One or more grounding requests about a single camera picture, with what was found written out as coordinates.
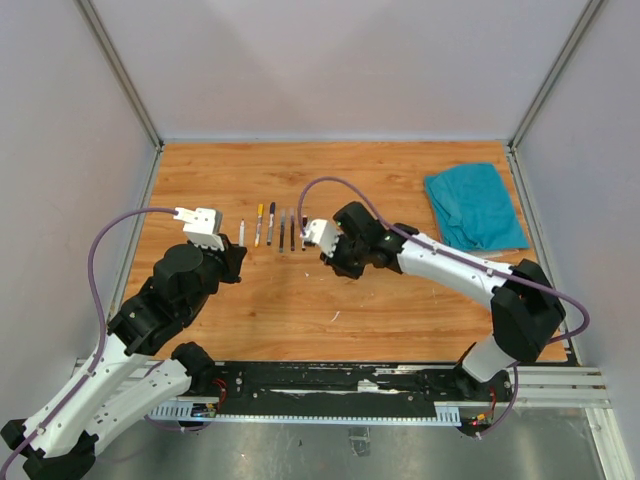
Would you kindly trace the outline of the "yellow capped white marker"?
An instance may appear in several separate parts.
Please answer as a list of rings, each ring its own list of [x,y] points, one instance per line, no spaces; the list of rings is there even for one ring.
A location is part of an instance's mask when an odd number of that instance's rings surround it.
[[[261,232],[264,217],[264,204],[260,203],[257,208],[257,221],[256,221],[256,233],[254,237],[254,247],[257,248],[261,241]]]

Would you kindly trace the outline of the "white marker blue end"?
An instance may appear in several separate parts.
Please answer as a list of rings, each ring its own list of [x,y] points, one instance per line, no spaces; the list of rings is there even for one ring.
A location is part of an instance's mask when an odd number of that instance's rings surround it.
[[[269,206],[268,228],[266,245],[271,246],[273,242],[273,232],[275,224],[276,202],[271,202]]]

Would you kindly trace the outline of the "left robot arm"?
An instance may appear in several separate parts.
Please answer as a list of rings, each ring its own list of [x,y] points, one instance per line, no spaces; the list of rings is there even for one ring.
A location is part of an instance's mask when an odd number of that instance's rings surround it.
[[[219,239],[217,249],[192,242],[169,248],[63,389],[33,416],[5,424],[1,437],[13,457],[24,457],[28,478],[80,479],[113,440],[159,404],[225,386],[214,360],[188,342],[133,386],[120,388],[191,325],[221,284],[240,282],[247,249],[225,235]]]

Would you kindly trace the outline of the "purple gel pen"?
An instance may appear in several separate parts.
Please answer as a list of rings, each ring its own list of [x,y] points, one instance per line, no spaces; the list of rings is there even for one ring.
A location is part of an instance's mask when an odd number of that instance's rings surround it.
[[[296,250],[296,220],[295,220],[295,209],[293,207],[289,210],[289,235],[290,235],[290,251]]]

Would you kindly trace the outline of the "dark blue-green gel pen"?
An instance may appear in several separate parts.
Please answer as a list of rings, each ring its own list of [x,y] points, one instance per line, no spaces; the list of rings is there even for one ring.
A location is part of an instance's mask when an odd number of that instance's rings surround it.
[[[286,236],[286,223],[287,223],[287,211],[286,208],[282,209],[279,222],[279,243],[278,252],[284,253],[285,236]]]

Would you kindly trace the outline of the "white marker black tip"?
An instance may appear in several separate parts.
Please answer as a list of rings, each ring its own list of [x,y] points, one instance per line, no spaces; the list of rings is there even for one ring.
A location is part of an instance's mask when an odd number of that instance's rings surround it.
[[[308,226],[308,223],[309,223],[309,217],[308,217],[308,215],[303,215],[303,216],[302,216],[302,226],[303,226],[303,230],[305,230],[305,231],[306,231],[307,226]],[[303,239],[301,249],[302,249],[303,251],[306,251],[306,249],[307,249],[309,246],[313,247],[313,244],[311,244],[311,243],[309,243],[309,242],[307,242],[306,240],[304,240],[304,239]]]

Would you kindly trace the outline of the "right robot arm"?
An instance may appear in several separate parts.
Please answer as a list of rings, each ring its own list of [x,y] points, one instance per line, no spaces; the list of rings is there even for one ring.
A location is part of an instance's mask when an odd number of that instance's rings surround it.
[[[315,219],[304,239],[338,276],[360,278],[367,266],[435,281],[484,306],[492,331],[472,344],[453,369],[455,392],[474,400],[514,363],[534,362],[550,343],[566,311],[542,268],[483,260],[445,246],[400,223],[385,225],[359,202],[331,220]]]

